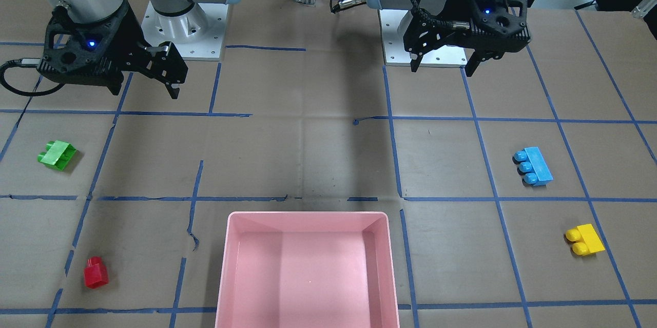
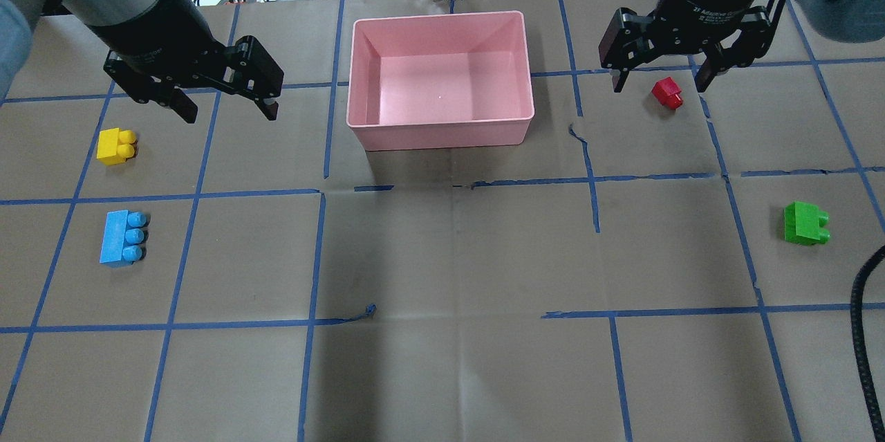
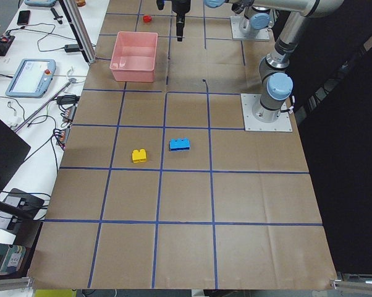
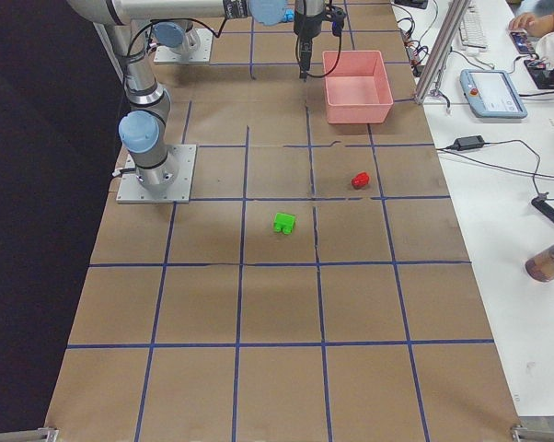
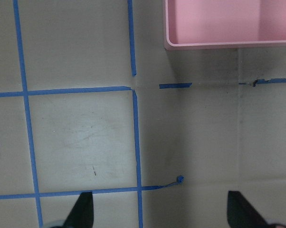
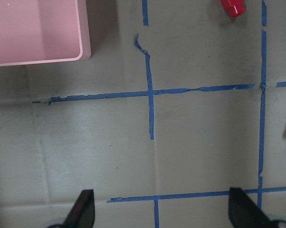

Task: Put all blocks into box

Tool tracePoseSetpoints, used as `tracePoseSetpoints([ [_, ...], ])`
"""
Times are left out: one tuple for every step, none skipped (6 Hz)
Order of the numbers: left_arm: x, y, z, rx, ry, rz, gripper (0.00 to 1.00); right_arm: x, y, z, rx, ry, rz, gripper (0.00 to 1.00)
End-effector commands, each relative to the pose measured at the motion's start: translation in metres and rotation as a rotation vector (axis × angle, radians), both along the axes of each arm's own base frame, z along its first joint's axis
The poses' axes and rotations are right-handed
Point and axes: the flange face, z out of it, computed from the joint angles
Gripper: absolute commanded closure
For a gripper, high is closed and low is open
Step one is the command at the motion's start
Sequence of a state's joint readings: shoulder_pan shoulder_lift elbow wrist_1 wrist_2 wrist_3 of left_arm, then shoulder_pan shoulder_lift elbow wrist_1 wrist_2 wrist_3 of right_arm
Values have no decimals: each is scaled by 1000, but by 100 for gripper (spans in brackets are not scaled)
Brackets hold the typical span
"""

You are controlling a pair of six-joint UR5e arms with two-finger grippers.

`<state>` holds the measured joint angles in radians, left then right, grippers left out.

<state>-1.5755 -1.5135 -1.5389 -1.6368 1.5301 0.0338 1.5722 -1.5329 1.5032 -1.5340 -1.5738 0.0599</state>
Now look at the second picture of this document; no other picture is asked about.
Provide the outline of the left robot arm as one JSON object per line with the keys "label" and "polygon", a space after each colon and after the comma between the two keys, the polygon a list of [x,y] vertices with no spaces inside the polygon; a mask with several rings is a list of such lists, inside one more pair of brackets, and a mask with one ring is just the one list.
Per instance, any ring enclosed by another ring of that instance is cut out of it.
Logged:
{"label": "left robot arm", "polygon": [[186,89],[215,89],[278,114],[284,73],[256,37],[219,42],[192,0],[2,0],[2,95],[24,67],[43,16],[65,10],[109,48],[104,72],[137,104],[173,110],[186,123],[197,106]]}

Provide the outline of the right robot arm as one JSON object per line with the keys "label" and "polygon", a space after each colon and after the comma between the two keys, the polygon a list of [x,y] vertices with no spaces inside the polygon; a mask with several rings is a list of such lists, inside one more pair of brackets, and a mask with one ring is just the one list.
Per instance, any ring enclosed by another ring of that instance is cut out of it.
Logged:
{"label": "right robot arm", "polygon": [[[820,35],[841,43],[883,37],[883,0],[795,0]],[[705,56],[695,76],[704,92],[733,67],[764,57],[787,0],[658,0],[648,15],[619,8],[599,43],[601,67],[619,93],[629,73],[664,55]]]}

